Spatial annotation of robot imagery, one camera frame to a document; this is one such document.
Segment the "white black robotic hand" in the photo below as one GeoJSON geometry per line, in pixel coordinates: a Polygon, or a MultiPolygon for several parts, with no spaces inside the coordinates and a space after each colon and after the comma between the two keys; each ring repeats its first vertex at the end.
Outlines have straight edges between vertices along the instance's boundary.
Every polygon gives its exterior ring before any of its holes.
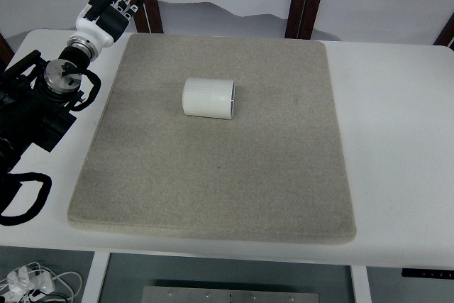
{"type": "Polygon", "coordinates": [[[138,9],[143,5],[144,0],[112,0],[102,13],[107,0],[90,0],[76,20],[77,35],[87,41],[93,48],[108,48],[112,46],[123,34],[129,24],[127,18],[134,17],[138,9]]]}

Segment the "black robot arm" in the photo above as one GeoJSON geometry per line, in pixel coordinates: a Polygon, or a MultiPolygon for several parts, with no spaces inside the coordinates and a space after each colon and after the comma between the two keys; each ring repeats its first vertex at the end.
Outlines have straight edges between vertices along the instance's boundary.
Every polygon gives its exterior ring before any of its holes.
{"type": "Polygon", "coordinates": [[[124,33],[143,0],[89,0],[76,32],[54,60],[34,50],[1,74],[1,175],[35,144],[50,152],[101,89],[89,70],[124,33]]]}

